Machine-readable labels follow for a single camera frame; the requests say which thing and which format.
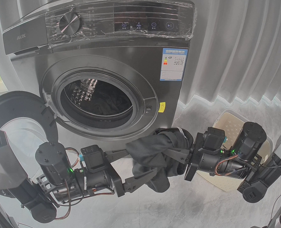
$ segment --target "aux logo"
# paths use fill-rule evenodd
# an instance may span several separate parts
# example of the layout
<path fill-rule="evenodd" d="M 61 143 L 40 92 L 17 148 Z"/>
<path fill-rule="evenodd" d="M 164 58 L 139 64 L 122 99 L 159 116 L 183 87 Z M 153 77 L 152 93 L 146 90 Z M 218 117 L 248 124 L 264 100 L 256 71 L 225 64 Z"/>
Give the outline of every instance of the aux logo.
<path fill-rule="evenodd" d="M 23 34 L 23 35 L 21 35 L 21 36 L 18 36 L 18 37 L 17 37 L 17 40 L 22 39 L 22 38 L 24 38 L 25 36 L 26 36 L 25 34 Z"/>

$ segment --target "play pause button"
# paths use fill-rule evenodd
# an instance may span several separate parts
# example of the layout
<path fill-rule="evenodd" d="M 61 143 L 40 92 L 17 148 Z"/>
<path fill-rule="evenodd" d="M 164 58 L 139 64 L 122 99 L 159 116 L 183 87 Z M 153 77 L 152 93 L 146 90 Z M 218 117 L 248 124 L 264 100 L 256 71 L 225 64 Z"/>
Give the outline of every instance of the play pause button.
<path fill-rule="evenodd" d="M 174 28 L 174 24 L 172 22 L 167 22 L 166 23 L 166 28 L 167 29 L 173 29 Z"/>

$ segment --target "qr code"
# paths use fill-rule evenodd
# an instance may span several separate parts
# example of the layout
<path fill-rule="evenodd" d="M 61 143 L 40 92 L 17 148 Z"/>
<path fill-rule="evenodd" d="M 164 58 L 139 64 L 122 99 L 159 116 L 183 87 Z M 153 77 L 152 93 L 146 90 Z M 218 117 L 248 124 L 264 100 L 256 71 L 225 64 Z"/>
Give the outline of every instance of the qr code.
<path fill-rule="evenodd" d="M 173 65 L 183 66 L 184 65 L 184 57 L 174 57 Z"/>

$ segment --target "blue connector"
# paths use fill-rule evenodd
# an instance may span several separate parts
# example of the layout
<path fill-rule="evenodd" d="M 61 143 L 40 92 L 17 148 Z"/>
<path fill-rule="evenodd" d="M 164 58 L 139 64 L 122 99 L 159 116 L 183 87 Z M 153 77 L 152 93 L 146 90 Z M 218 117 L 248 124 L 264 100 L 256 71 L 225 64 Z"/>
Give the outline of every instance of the blue connector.
<path fill-rule="evenodd" d="M 80 161 L 81 161 L 81 162 L 85 161 L 85 159 L 84 159 L 84 157 L 83 157 L 82 154 L 79 155 L 79 158 L 80 158 Z"/>

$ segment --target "control knob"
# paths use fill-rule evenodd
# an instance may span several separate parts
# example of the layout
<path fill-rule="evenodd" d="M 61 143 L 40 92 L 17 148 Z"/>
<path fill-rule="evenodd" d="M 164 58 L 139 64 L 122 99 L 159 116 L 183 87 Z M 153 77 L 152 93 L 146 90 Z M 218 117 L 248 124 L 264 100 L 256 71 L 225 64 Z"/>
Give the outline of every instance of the control knob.
<path fill-rule="evenodd" d="M 74 35 L 81 27 L 80 15 L 74 12 L 68 12 L 62 16 L 59 21 L 61 33 L 67 36 Z"/>

